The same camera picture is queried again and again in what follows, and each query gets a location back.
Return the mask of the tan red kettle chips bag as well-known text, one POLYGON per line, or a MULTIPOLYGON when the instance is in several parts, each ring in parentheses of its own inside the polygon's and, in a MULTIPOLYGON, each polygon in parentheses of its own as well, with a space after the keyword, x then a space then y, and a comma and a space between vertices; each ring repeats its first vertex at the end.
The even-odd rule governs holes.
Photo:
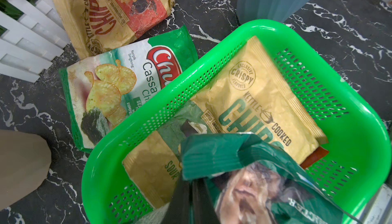
POLYGON ((80 59, 135 42, 166 19, 175 0, 53 0, 80 59))

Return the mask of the cream red cassava chips bag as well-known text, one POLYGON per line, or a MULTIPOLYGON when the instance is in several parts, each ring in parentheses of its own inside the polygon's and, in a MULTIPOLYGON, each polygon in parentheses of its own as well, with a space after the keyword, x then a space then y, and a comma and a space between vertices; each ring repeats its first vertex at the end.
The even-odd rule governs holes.
POLYGON ((319 161, 323 157, 327 156, 329 151, 319 146, 312 154, 310 154, 304 162, 301 163, 301 168, 307 169, 315 162, 319 161))

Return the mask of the dark green REAL chips bag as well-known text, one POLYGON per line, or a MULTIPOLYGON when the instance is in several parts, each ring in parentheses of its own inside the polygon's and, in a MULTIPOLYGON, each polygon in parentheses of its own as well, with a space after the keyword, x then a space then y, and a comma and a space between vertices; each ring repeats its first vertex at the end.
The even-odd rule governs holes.
POLYGON ((220 224, 341 224, 335 204, 282 149, 252 133, 191 135, 182 178, 204 179, 220 224))

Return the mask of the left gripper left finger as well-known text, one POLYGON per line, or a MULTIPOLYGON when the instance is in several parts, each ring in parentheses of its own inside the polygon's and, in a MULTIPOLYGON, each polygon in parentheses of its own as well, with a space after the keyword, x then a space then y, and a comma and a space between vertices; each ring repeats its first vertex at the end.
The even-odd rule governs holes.
POLYGON ((161 224, 191 224, 190 209, 192 203, 192 189, 188 181, 182 176, 176 183, 172 200, 161 224))

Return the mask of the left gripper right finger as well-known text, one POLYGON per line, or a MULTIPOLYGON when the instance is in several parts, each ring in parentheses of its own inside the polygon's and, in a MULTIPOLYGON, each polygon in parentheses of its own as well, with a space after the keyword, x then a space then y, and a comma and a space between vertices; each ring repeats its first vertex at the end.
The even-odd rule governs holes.
POLYGON ((193 224, 220 224, 204 179, 192 182, 193 224))

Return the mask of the tan green kettle chips bag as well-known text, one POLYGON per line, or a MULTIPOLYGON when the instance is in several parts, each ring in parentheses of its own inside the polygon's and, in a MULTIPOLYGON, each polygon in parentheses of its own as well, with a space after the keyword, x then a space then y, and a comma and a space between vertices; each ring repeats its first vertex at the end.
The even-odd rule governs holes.
POLYGON ((244 132, 283 149, 299 165, 328 142, 257 37, 249 39, 204 88, 135 147, 123 166, 157 209, 172 198, 185 138, 244 132))

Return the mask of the green white cassava chips bag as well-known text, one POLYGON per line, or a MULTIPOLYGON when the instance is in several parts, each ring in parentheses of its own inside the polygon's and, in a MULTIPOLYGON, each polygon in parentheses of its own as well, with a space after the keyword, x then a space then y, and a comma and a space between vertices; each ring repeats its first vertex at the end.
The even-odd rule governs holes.
POLYGON ((76 147, 91 152, 197 60, 192 38, 182 26, 60 69, 76 147))

